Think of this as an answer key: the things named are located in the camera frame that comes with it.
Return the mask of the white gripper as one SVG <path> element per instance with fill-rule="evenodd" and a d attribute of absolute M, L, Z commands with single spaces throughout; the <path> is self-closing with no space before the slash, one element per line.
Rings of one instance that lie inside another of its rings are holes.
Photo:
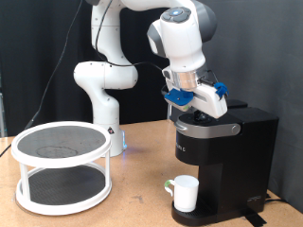
<path fill-rule="evenodd" d="M 189 105 L 200 111 L 196 120 L 202 123 L 210 122 L 210 116 L 220 118 L 227 112 L 225 98 L 219 97 L 214 87 L 205 84 L 193 89 L 193 99 Z"/>

